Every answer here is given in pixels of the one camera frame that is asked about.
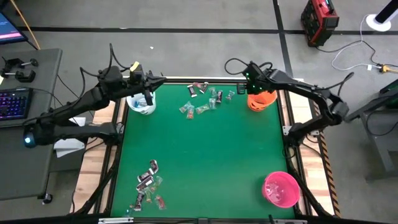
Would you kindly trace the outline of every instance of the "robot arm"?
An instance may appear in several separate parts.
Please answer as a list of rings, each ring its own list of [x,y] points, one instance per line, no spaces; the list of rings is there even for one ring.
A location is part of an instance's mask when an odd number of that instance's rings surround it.
[[[103,109],[111,100],[138,93],[145,96],[148,105],[153,105],[150,93],[165,82],[165,77],[155,77],[151,71],[144,74],[140,65],[131,69],[130,77],[125,80],[119,67],[112,66],[105,75],[98,76],[98,84],[81,98],[43,114],[34,124],[26,125],[24,144],[35,147],[54,144],[60,139],[76,138],[85,142],[95,137],[103,139],[106,144],[116,144],[120,139],[114,124],[79,127],[69,119],[86,111]]]
[[[340,124],[348,113],[348,105],[338,96],[330,91],[338,85],[342,85],[350,79],[353,73],[350,73],[343,82],[328,88],[319,88],[290,78],[286,73],[267,68],[261,71],[260,67],[254,62],[247,64],[242,74],[248,81],[246,86],[238,87],[238,94],[244,93],[244,88],[248,94],[259,94],[263,91],[287,90],[298,95],[313,100],[320,109],[320,115],[305,123],[295,123],[292,125],[286,140],[291,146],[299,146],[305,136],[315,130],[323,129],[327,126]]]

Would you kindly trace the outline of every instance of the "red battery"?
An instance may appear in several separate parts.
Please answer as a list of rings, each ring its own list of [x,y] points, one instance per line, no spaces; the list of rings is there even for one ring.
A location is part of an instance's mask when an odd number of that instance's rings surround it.
[[[308,0],[301,14],[308,46],[323,46],[338,26],[339,19],[331,0]]]

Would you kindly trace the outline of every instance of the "rgb keyboard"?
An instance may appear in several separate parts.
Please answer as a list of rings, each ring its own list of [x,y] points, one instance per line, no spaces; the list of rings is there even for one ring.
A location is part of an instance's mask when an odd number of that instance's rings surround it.
[[[0,90],[0,121],[26,118],[31,98],[30,88]]]

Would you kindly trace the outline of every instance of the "pink plastic bin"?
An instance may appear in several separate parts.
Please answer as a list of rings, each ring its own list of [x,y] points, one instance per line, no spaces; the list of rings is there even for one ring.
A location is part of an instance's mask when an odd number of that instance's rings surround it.
[[[280,208],[290,208],[300,198],[300,187],[290,174],[282,171],[272,172],[264,181],[262,195]]]

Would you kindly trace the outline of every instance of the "green mat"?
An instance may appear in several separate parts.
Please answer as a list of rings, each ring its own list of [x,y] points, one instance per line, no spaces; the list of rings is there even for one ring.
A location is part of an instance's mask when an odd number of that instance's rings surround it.
[[[234,85],[223,90],[217,110],[196,114],[193,120],[178,109],[188,100],[199,107],[210,92],[190,98],[186,85],[163,85],[156,91],[157,107],[144,116],[129,111],[112,217],[121,217],[136,200],[137,176],[156,159],[156,175],[163,182],[155,195],[163,197],[166,210],[142,203],[134,217],[172,218],[293,218],[293,208],[278,208],[261,194],[267,174],[286,171],[282,136],[274,103],[261,113],[246,105],[246,95],[225,99]]]

